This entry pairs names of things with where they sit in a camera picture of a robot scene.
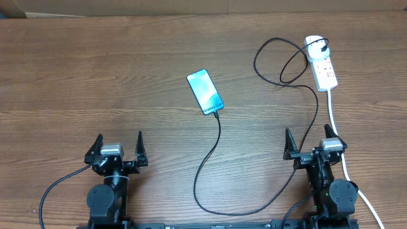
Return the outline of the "white power strip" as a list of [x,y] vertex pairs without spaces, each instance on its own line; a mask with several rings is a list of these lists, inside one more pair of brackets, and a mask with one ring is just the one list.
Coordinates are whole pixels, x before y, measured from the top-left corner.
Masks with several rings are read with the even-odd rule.
[[325,60],[309,63],[318,91],[326,92],[338,85],[330,56]]

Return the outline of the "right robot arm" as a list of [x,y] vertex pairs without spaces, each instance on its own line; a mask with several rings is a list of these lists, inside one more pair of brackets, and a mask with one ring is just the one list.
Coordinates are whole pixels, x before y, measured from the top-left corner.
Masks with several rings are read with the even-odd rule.
[[[355,213],[358,185],[346,179],[335,179],[331,166],[341,161],[347,144],[326,124],[325,138],[311,152],[298,150],[290,130],[286,129],[283,159],[293,161],[293,169],[305,169],[311,193],[288,210],[282,228],[358,228]],[[306,212],[302,219],[287,222],[288,216],[302,203],[314,200],[314,212]]]

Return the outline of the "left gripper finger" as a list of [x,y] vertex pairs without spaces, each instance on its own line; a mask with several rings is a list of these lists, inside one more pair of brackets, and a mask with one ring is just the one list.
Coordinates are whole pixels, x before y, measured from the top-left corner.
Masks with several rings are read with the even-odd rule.
[[95,160],[95,158],[100,155],[101,147],[103,145],[103,135],[99,134],[92,144],[90,149],[87,151],[84,157],[84,162],[86,164],[91,164]]
[[146,154],[146,150],[144,148],[142,132],[139,131],[137,136],[137,144],[135,147],[135,155],[137,157],[137,164],[139,167],[146,167],[148,166],[148,158]]

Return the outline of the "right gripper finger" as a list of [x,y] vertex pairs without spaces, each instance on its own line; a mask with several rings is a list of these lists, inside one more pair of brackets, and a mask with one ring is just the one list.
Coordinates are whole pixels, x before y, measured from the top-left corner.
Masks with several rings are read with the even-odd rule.
[[335,131],[329,124],[325,124],[324,131],[327,139],[338,137],[338,135],[335,133]]
[[298,157],[299,153],[300,152],[298,151],[297,145],[294,141],[294,138],[293,138],[289,128],[286,128],[283,159],[284,160],[293,160],[294,158]]

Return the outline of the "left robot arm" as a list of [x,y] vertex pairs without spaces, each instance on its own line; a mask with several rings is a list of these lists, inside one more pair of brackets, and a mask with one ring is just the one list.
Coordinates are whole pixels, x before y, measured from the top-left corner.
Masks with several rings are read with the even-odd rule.
[[136,228],[134,220],[127,216],[129,175],[141,172],[148,166],[142,133],[137,136],[135,160],[125,161],[120,143],[104,144],[103,136],[96,138],[85,154],[85,163],[102,176],[103,183],[94,186],[86,197],[90,209],[87,228]]

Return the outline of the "Samsung Galaxy smartphone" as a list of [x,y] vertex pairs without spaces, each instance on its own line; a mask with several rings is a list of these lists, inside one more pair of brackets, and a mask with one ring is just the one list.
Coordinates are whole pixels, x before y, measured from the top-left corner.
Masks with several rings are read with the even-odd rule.
[[186,79],[204,115],[224,108],[224,102],[206,69],[192,73]]

